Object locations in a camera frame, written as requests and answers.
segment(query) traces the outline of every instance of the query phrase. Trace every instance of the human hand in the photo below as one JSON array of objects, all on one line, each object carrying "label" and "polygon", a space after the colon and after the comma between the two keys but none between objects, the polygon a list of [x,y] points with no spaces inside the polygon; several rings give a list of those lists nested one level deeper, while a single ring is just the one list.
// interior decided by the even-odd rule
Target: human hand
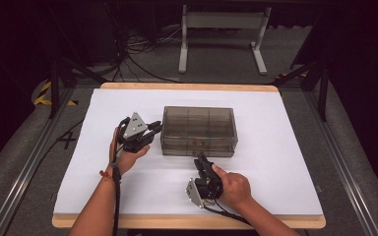
[{"label": "human hand", "polygon": [[[109,162],[112,162],[114,158],[116,158],[117,150],[115,149],[115,142],[116,142],[116,135],[117,135],[118,128],[115,128],[115,131],[113,133],[112,142],[110,144],[109,148]],[[117,149],[121,147],[121,144],[117,143]],[[137,159],[145,155],[150,149],[150,146],[144,146],[141,148],[137,153],[132,153],[129,151],[122,150],[120,156],[117,158],[117,164],[119,168],[119,173],[121,176],[125,174],[128,170],[133,167],[133,165],[136,163]]]},{"label": "human hand", "polygon": [[250,183],[246,177],[238,173],[226,173],[215,164],[213,164],[213,170],[222,180],[223,193],[220,200],[227,206],[239,211],[243,205],[254,201],[251,197]]}]

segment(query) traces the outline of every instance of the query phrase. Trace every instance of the dark background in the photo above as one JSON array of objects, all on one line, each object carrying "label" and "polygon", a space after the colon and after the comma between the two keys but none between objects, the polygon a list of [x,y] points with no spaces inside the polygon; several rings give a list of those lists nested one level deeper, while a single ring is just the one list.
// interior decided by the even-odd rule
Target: dark background
[{"label": "dark background", "polygon": [[[180,6],[121,9],[124,29],[140,30],[151,39],[162,27],[180,23]],[[330,43],[330,35],[341,38],[328,65],[330,80],[378,176],[378,1],[351,5],[346,11],[352,16],[347,33],[336,35],[335,28],[314,33],[297,63],[318,58],[315,52]],[[278,7],[268,26],[311,26],[318,16],[312,8]],[[0,150],[33,111],[32,91],[48,76],[54,57],[90,66],[112,61],[112,52],[110,21],[100,4],[0,1]]]}]

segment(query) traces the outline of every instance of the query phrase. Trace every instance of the human arm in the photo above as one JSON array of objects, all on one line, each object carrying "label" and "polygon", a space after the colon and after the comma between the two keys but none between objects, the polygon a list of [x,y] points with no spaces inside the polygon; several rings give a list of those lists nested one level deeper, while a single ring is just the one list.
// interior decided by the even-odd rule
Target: human arm
[{"label": "human arm", "polygon": [[[109,162],[114,158],[115,129],[112,142],[109,149]],[[121,175],[126,173],[137,161],[138,158],[149,151],[150,146],[145,146],[137,153],[122,151],[117,159]],[[108,176],[112,176],[112,167],[109,165],[105,169]],[[115,183],[109,177],[102,177],[94,189],[85,207],[82,209],[78,218],[69,233],[70,236],[109,236],[112,235],[113,215],[115,207]]]},{"label": "human arm", "polygon": [[216,165],[213,165],[213,169],[222,180],[223,193],[220,200],[241,214],[261,236],[298,235],[253,199],[246,177],[226,173]]}]

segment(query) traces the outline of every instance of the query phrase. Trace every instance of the forearm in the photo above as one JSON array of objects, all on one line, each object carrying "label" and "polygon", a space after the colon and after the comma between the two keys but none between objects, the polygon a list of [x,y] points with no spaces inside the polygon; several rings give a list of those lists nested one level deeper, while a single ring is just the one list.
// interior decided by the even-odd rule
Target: forearm
[{"label": "forearm", "polygon": [[[112,168],[106,168],[106,172],[112,176]],[[111,235],[114,206],[115,183],[107,177],[102,177],[69,235]]]},{"label": "forearm", "polygon": [[294,230],[287,227],[252,198],[235,210],[247,219],[261,236],[297,235]]}]

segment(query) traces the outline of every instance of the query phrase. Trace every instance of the gray plastic container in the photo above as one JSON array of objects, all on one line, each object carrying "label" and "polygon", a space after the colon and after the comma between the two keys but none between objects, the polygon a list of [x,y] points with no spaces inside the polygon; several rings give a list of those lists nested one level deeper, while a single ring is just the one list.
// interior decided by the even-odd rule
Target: gray plastic container
[{"label": "gray plastic container", "polygon": [[232,108],[165,106],[163,155],[231,157],[238,142]]}]

